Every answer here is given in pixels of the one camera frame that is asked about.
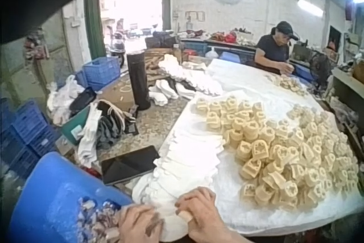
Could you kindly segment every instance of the woman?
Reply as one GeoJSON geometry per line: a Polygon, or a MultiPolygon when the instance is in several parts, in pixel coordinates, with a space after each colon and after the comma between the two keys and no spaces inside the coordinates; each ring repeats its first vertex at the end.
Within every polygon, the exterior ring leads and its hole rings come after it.
{"type": "Polygon", "coordinates": [[[298,40],[292,26],[286,21],[280,22],[270,34],[262,36],[255,52],[256,67],[275,74],[290,75],[294,69],[288,63],[290,39],[298,40]]]}

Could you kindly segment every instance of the black cylinder container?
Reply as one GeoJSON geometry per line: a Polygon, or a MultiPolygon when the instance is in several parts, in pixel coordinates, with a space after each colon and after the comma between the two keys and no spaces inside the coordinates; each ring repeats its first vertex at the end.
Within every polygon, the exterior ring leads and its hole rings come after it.
{"type": "Polygon", "coordinates": [[[150,98],[144,51],[128,53],[127,66],[135,104],[139,106],[139,110],[146,110],[150,108],[150,98]]]}

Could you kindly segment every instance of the white wall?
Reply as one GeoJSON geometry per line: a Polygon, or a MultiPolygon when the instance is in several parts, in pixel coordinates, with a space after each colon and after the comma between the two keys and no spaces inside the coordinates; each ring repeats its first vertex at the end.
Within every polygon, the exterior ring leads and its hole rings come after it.
{"type": "Polygon", "coordinates": [[[91,61],[87,39],[84,0],[73,0],[62,9],[69,57],[75,71],[91,61]]]}
{"type": "MultiPolygon", "coordinates": [[[[323,35],[328,36],[329,26],[339,31],[345,28],[345,12],[334,3],[329,5],[329,17],[315,17],[303,11],[297,5],[298,0],[241,0],[236,5],[223,5],[215,0],[172,0],[172,27],[185,30],[186,11],[204,11],[205,22],[192,20],[195,30],[203,29],[208,32],[229,31],[235,27],[246,27],[254,33],[257,41],[262,35],[268,34],[270,29],[279,21],[286,20],[292,24],[301,40],[309,40],[311,46],[322,46],[323,35]],[[327,34],[323,34],[325,19],[328,18],[327,34]]],[[[307,0],[325,10],[325,0],[307,0]]]]}

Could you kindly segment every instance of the green door frame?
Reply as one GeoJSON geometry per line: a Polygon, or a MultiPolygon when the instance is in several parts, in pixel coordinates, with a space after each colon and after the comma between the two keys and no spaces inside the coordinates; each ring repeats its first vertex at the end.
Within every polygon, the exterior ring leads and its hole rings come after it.
{"type": "MultiPolygon", "coordinates": [[[[106,56],[104,36],[102,34],[100,0],[84,0],[85,21],[87,38],[91,58],[106,56]]],[[[170,30],[171,25],[171,0],[162,0],[163,29],[170,30]]]]}

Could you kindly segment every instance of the black shirt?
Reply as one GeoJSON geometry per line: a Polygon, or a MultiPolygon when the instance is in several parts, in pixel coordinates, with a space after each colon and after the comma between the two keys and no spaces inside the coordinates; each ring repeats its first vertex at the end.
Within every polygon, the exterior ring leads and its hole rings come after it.
{"type": "MultiPolygon", "coordinates": [[[[266,54],[264,55],[265,58],[277,61],[277,62],[285,62],[289,58],[289,46],[279,46],[274,41],[274,38],[272,35],[267,34],[263,35],[258,44],[257,48],[260,48],[262,51],[264,51],[266,54]]],[[[259,65],[255,63],[255,66],[260,69],[264,69],[265,71],[273,72],[275,74],[279,74],[279,70],[275,68],[268,68],[264,67],[262,65],[259,65]]]]}

